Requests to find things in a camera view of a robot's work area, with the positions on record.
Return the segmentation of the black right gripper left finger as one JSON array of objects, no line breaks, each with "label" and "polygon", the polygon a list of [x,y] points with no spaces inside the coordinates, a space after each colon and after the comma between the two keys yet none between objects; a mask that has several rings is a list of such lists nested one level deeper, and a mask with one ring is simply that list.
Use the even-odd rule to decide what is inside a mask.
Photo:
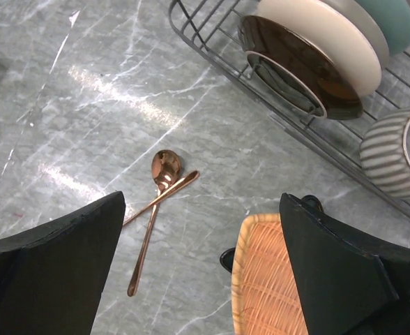
[{"label": "black right gripper left finger", "polygon": [[125,210],[116,191],[0,239],[0,334],[90,334]]}]

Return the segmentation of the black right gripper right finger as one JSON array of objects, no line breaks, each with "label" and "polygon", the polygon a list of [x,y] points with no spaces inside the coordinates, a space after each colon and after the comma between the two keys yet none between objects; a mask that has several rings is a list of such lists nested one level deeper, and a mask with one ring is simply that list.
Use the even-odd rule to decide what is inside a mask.
[{"label": "black right gripper right finger", "polygon": [[309,334],[410,334],[410,248],[288,193],[280,218]]}]

